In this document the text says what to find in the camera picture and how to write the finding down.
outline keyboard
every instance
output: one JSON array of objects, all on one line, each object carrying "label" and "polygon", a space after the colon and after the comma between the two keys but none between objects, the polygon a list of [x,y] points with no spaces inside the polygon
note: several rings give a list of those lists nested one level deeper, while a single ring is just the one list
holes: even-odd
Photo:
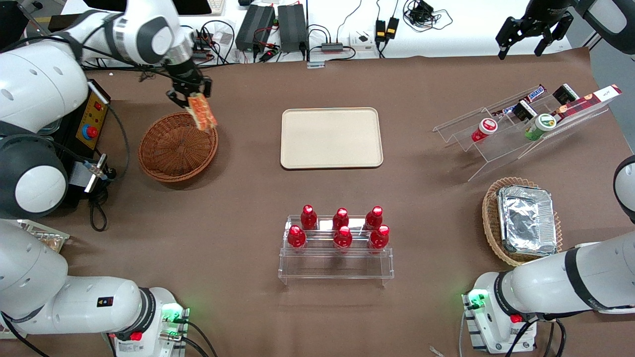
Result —
[{"label": "keyboard", "polygon": [[211,16],[220,16],[225,8],[225,0],[207,0],[210,4]]}]

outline clear acrylic display stand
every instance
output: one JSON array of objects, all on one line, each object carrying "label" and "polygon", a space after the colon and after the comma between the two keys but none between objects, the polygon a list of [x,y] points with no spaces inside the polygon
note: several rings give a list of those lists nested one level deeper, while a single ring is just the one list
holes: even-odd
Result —
[{"label": "clear acrylic display stand", "polygon": [[[501,100],[496,104],[476,109],[475,111],[441,124],[432,130],[438,132],[446,143],[452,144],[458,142],[463,151],[467,152],[472,147],[476,148],[485,163],[483,163],[481,168],[477,170],[468,181],[471,181],[478,175],[491,172],[520,159],[530,152],[537,150],[539,147],[545,147],[546,145],[543,144],[545,141],[556,142],[569,136],[575,132],[575,130],[572,129],[578,129],[583,126],[583,123],[588,122],[589,119],[606,112],[608,108],[605,108],[605,106],[611,101],[601,102],[598,105],[594,105],[567,117],[558,123],[558,126],[553,131],[545,133],[537,141],[531,141],[525,137],[525,130],[531,125],[531,120],[523,122],[512,112],[497,115],[493,115],[493,113],[516,105],[521,98],[525,98],[537,88],[536,86],[505,100]],[[538,100],[530,105],[538,114],[550,114],[562,106],[548,91],[545,91]],[[477,129],[478,124],[484,118],[493,118],[498,123],[498,130],[493,135],[474,142],[472,141],[472,133]]]},{"label": "clear acrylic display stand", "polygon": [[296,249],[286,237],[291,225],[302,226],[300,215],[287,218],[278,267],[278,278],[285,285],[294,279],[381,279],[385,285],[394,278],[390,244],[383,249],[366,247],[371,231],[362,230],[364,216],[349,216],[353,242],[344,253],[333,247],[332,219],[318,216],[317,230],[304,231],[307,244]]}]

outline brown wicker basket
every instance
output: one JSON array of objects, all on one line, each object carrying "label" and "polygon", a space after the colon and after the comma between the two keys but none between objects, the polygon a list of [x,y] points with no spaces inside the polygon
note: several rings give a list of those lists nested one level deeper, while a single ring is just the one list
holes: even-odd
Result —
[{"label": "brown wicker basket", "polygon": [[216,128],[211,133],[198,130],[189,113],[178,112],[150,126],[139,145],[139,164],[157,181],[184,181],[211,163],[217,147]]},{"label": "brown wicker basket", "polygon": [[[487,190],[485,198],[483,199],[483,228],[485,228],[485,236],[487,242],[490,244],[491,249],[501,258],[505,263],[517,267],[521,264],[531,262],[532,260],[539,259],[535,255],[510,253],[502,244],[500,238],[500,219],[498,214],[498,197],[497,192],[500,188],[510,185],[523,185],[528,187],[538,187],[529,180],[519,177],[506,177],[494,182],[490,189]],[[558,252],[562,251],[562,230],[560,229],[560,219],[558,214],[554,212],[554,224],[556,226],[556,243]]]}]

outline white table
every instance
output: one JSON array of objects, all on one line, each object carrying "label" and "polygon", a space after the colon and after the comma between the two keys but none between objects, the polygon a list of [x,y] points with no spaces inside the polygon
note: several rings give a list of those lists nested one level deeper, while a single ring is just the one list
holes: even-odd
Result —
[{"label": "white table", "polygon": [[[319,24],[329,28],[333,40],[335,40],[337,27],[344,21],[358,4],[359,0],[308,0],[309,1],[309,22]],[[495,36],[505,19],[509,16],[519,18],[525,13],[528,0],[453,0],[441,1],[430,0],[428,3],[435,9],[446,9],[454,22],[443,30],[428,30],[423,33],[412,31],[408,24],[402,19],[403,5],[407,0],[397,0],[398,6],[395,17],[399,19],[396,38],[391,40],[384,51],[386,57],[454,57],[454,56],[488,56],[498,55],[498,44]],[[280,0],[281,5],[292,4],[295,0]],[[260,0],[253,4],[269,6],[266,1]],[[391,17],[395,2],[391,0],[379,0],[381,6],[380,19],[388,22]],[[90,8],[83,0],[67,0],[62,14],[82,13]],[[223,20],[235,23],[234,30],[243,21],[246,8],[238,6],[237,0],[227,0],[225,11],[222,16],[183,16],[180,17],[182,25],[188,25],[199,29],[202,24],[209,20]],[[349,44],[349,33],[357,30],[374,31],[375,20],[377,18],[377,5],[375,0],[362,0],[361,7],[348,18],[346,24],[340,30],[339,40],[346,46]],[[226,28],[220,23],[212,23],[207,26],[210,32],[215,29]],[[318,46],[324,39],[324,35],[314,31],[311,36],[311,47]],[[515,44],[509,51],[509,55],[532,54],[539,37],[531,37]],[[269,42],[279,43],[279,36],[273,34]],[[544,53],[554,53],[569,50],[571,44],[564,38],[556,41],[548,47]],[[227,47],[222,48],[221,53],[227,53]],[[237,50],[232,51],[228,60],[236,60],[242,54]],[[311,53],[311,60],[324,60],[336,58],[337,55],[322,55],[319,50]],[[377,51],[358,52],[355,58],[377,58]],[[299,53],[290,53],[283,56],[280,61],[301,60]]]}]

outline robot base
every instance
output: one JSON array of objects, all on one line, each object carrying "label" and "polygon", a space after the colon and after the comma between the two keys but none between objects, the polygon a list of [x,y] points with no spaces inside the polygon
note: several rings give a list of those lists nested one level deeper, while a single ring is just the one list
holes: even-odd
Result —
[{"label": "robot base", "polygon": [[164,288],[150,288],[156,299],[156,309],[150,327],[139,341],[114,339],[117,357],[171,357],[185,351],[180,342],[159,338],[161,333],[182,332],[179,324],[165,321],[166,318],[185,318],[187,311],[177,303],[174,296]]},{"label": "robot base", "polygon": [[[463,295],[465,318],[474,349],[489,353],[506,353],[512,346],[518,330],[524,322],[512,323],[498,306],[494,296],[494,281],[498,273],[485,273],[474,284],[474,289]],[[480,309],[467,310],[473,304]],[[518,341],[514,352],[528,352],[534,348],[536,324],[533,324]]]}]

